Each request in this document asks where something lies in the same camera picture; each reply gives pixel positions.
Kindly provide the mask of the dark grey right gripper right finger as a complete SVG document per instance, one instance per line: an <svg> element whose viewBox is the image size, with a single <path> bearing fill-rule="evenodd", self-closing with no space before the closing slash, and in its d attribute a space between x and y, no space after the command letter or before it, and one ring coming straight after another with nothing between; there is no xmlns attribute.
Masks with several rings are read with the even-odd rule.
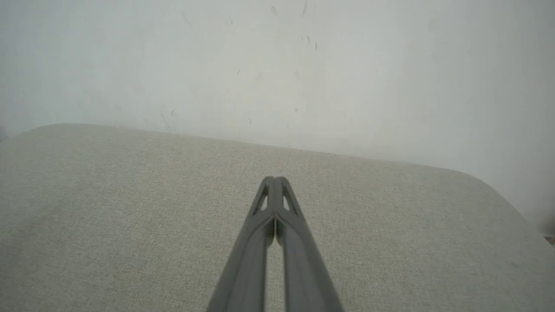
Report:
<svg viewBox="0 0 555 312"><path fill-rule="evenodd" d="M287 312L343 312L325 262L289 181L276 179L276 235L284 256Z"/></svg>

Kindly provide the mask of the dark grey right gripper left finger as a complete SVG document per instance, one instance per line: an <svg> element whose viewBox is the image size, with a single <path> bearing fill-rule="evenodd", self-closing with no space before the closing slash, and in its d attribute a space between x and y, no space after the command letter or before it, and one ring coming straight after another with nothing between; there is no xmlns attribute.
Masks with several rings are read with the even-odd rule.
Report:
<svg viewBox="0 0 555 312"><path fill-rule="evenodd" d="M265 177L238 233L214 292L209 312L265 310L266 254L275 235L275 213L270 204L274 178Z"/></svg>

